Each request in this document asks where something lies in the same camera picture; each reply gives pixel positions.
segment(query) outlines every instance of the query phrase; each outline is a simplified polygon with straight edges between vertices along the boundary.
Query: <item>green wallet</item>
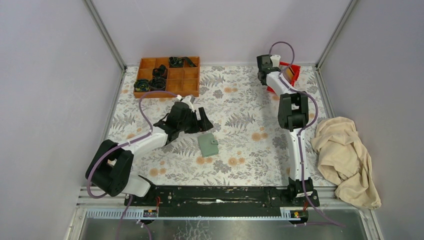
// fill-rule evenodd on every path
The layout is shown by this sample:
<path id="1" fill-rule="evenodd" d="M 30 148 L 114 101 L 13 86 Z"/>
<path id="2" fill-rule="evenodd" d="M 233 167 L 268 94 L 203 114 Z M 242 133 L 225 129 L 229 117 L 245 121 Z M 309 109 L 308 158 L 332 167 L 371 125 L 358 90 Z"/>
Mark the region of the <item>green wallet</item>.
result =
<path id="1" fill-rule="evenodd" d="M 197 141 L 203 157 L 210 157 L 219 153 L 218 141 L 212 133 L 206 133 L 198 136 Z"/>

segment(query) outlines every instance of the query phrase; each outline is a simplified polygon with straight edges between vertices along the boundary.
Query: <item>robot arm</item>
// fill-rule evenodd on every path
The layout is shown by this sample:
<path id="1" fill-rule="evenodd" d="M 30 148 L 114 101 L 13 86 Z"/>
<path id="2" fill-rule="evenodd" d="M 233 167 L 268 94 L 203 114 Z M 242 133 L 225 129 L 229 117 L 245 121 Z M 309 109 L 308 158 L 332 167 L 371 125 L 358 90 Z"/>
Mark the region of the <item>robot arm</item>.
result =
<path id="1" fill-rule="evenodd" d="M 287 82 L 284 83 L 280 80 L 281 73 L 278 67 L 280 56 L 278 55 L 261 55 L 257 58 L 257 66 L 259 68 L 258 78 L 262 85 L 271 87 L 274 92 L 280 96 L 278 106 L 278 123 L 281 128 L 285 129 L 284 134 L 287 139 L 287 147 L 289 151 L 290 161 L 290 175 L 289 175 L 289 188 L 293 188 L 293 195 L 296 198 L 303 197 L 304 191 L 302 188 L 302 165 L 301 165 L 301 152 L 306 156 L 305 147 L 305 131 L 301 131 L 303 127 L 308 124 L 308 97 L 300 94 L 294 90 L 294 87 Z M 301 148 L 299 147 L 298 134 L 300 132 Z M 306 193 L 310 196 L 313 193 L 313 183 L 308 167 L 305 161 L 304 165 L 304 179 L 306 186 Z"/>
<path id="2" fill-rule="evenodd" d="M 110 153 L 95 170 L 91 181 L 112 197 L 120 193 L 132 194 L 138 197 L 145 196 L 150 189 L 151 183 L 147 179 L 131 172 L 134 157 L 143 156 L 154 149 L 169 144 L 177 139 L 181 132 L 193 134 L 205 132 L 214 127 L 206 116 L 203 107 L 198 109 L 200 119 L 197 119 L 196 110 L 193 106 L 195 98 L 192 95 L 182 99 L 180 97 L 179 99 L 180 101 L 174 103 L 171 111 L 153 125 L 149 136 L 136 142 L 133 140 L 147 135 L 148 132 L 120 143 L 109 139 L 103 141 L 85 173 L 85 178 L 89 178 L 93 166 L 107 151 L 116 146 L 134 142 Z"/>

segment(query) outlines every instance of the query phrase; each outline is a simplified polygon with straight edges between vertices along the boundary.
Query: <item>floral pattern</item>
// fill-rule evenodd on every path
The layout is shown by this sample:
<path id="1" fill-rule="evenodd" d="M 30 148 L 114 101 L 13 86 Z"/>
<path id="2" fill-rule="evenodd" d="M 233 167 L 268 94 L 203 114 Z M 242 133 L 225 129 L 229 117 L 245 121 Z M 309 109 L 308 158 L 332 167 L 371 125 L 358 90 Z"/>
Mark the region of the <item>floral pattern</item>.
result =
<path id="1" fill-rule="evenodd" d="M 133 95 L 138 68 L 128 67 L 108 137 L 126 141 L 149 130 Z M 134 159 L 132 168 L 157 185 L 285 186 L 290 173 L 289 151 L 283 129 L 277 121 L 279 97 L 268 92 L 257 79 L 253 66 L 200 68 L 200 96 L 194 104 L 204 107 L 213 123 L 219 154 L 202 157 L 197 137 L 184 134 L 174 142 Z M 312 94 L 318 103 L 318 123 L 326 118 L 311 66 L 303 66 L 295 87 Z M 141 103 L 152 121 L 163 118 L 175 98 L 149 98 Z M 314 105 L 309 102 L 309 117 Z M 317 123 L 306 130 L 314 137 Z M 317 169 L 317 154 L 306 141 L 306 156 L 315 186 L 333 186 Z"/>

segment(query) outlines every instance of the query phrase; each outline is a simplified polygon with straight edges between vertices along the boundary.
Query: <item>orange wire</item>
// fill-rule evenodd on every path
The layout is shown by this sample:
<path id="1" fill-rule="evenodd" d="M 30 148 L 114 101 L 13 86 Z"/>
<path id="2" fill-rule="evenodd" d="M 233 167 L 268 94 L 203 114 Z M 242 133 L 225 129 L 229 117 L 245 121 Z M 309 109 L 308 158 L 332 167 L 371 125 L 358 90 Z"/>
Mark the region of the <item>orange wire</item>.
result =
<path id="1" fill-rule="evenodd" d="M 158 207 L 161 204 L 161 198 L 159 196 L 156 197 L 156 216 L 158 216 Z"/>

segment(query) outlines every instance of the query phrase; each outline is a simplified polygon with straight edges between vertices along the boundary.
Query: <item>metal grate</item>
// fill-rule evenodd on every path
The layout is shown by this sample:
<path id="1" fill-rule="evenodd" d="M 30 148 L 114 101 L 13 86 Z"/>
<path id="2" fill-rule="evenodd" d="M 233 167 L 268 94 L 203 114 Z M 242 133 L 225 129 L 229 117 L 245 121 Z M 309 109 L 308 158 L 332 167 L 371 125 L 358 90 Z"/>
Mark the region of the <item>metal grate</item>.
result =
<path id="1" fill-rule="evenodd" d="M 123 219 L 142 219 L 144 209 L 128 209 Z M 123 209 L 92 208 L 87 211 L 87 218 L 93 219 L 120 219 Z"/>
<path id="2" fill-rule="evenodd" d="M 240 216 L 240 217 L 143 217 L 143 212 L 147 209 L 128 209 L 123 219 L 130 220 L 281 220 L 281 221 L 297 221 L 299 218 L 290 218 L 290 210 L 281 209 L 281 216 Z M 87 210 L 86 218 L 93 219 L 120 219 L 124 209 L 115 208 L 91 208 Z"/>

